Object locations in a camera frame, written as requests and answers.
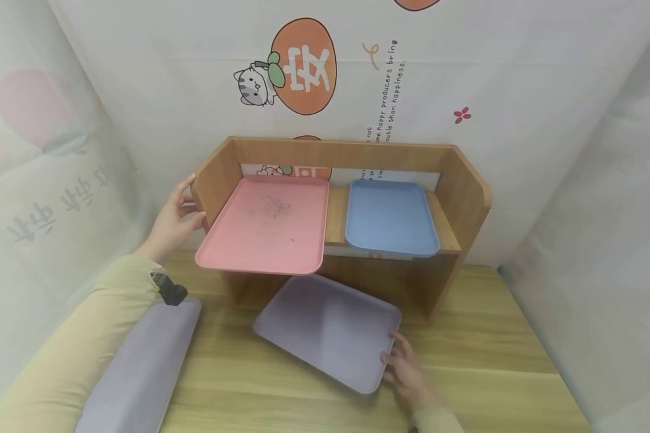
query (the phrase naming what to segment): green leaf illustration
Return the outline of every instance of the green leaf illustration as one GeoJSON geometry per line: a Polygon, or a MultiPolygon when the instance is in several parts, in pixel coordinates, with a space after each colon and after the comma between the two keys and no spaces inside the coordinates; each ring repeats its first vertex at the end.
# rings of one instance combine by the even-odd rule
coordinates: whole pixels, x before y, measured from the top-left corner
{"type": "Polygon", "coordinates": [[[267,63],[279,63],[279,53],[272,51],[269,56],[267,56],[267,63]]]}
{"type": "Polygon", "coordinates": [[[270,67],[267,68],[267,76],[270,77],[270,81],[275,87],[284,87],[286,77],[284,77],[284,71],[281,70],[278,64],[270,63],[270,67]]]}

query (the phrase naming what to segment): cat illustration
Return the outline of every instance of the cat illustration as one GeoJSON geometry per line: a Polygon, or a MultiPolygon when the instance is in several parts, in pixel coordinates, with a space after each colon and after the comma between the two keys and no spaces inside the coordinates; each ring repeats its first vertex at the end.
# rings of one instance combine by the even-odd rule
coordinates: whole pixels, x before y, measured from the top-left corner
{"type": "Polygon", "coordinates": [[[262,166],[261,170],[258,170],[255,174],[259,174],[262,176],[285,176],[287,174],[284,174],[284,169],[281,167],[267,167],[266,165],[262,166]]]}
{"type": "Polygon", "coordinates": [[[251,63],[249,68],[234,73],[241,94],[240,102],[246,105],[274,105],[274,97],[277,94],[270,77],[267,76],[267,67],[267,63],[256,61],[251,63]]]}

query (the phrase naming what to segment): red flower illustration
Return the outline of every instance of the red flower illustration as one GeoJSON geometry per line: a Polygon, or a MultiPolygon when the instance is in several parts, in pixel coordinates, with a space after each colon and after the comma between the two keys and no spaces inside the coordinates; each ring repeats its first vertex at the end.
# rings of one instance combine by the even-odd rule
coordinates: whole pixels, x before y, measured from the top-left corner
{"type": "Polygon", "coordinates": [[[453,113],[456,115],[456,124],[462,122],[463,118],[472,118],[472,115],[468,112],[469,111],[469,106],[466,106],[465,108],[462,109],[462,111],[456,111],[453,113]]]}

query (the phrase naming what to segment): white backdrop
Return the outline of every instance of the white backdrop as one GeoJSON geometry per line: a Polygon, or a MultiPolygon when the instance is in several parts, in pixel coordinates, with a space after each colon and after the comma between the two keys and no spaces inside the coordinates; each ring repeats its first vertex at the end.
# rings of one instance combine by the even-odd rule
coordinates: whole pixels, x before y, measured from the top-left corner
{"type": "Polygon", "coordinates": [[[650,433],[650,46],[501,270],[594,427],[650,433]]]}
{"type": "Polygon", "coordinates": [[[228,135],[375,140],[383,115],[383,139],[457,144],[493,187],[470,257],[490,265],[525,236],[650,40],[650,0],[51,5],[157,201],[228,135]],[[431,6],[400,6],[412,4],[431,6]],[[315,24],[285,27],[303,17],[331,44],[315,24]],[[289,65],[286,48],[304,46],[310,81],[289,73],[303,56],[289,65]],[[275,47],[286,86],[273,105],[243,104],[235,72],[275,47]],[[384,106],[388,75],[400,92],[384,106]]]}
{"type": "Polygon", "coordinates": [[[45,0],[0,0],[0,397],[153,217],[45,0]]]}

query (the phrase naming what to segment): person's left hand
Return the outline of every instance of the person's left hand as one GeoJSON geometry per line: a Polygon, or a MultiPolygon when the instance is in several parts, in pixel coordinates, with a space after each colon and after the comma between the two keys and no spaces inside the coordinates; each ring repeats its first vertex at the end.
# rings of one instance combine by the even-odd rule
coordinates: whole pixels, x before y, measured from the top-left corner
{"type": "Polygon", "coordinates": [[[160,263],[166,256],[182,247],[192,232],[202,228],[205,213],[198,213],[193,197],[184,195],[185,189],[191,186],[194,178],[192,174],[173,188],[169,200],[161,208],[153,224],[150,236],[135,254],[160,263]],[[192,213],[195,213],[192,218],[184,220],[185,216],[192,213]]]}

